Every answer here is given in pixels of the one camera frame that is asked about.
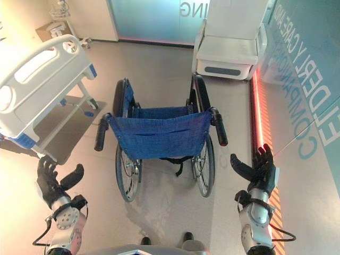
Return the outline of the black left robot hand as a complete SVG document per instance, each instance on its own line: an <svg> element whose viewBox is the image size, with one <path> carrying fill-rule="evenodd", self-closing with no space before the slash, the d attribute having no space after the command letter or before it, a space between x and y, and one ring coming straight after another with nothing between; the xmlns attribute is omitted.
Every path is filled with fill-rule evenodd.
<svg viewBox="0 0 340 255"><path fill-rule="evenodd" d="M37 183L42 192L42 198L50 209L59 198L69 198L66 191L79 183L84 176L83 165L77 164L75 170L59 182L56 179L58 172L55 168L56 163L48 155L40 158L37 167Z"/></svg>

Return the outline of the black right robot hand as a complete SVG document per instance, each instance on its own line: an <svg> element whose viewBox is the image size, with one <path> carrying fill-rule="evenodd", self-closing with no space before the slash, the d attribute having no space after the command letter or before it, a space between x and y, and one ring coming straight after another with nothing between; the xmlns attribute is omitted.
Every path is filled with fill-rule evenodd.
<svg viewBox="0 0 340 255"><path fill-rule="evenodd" d="M230 162L232 169L250 182L247 191L259 189L271 196L276 186L276 166L274 165L271 148L267 143L264 143L256 151L252 167L240 161L236 154L230 155Z"/></svg>

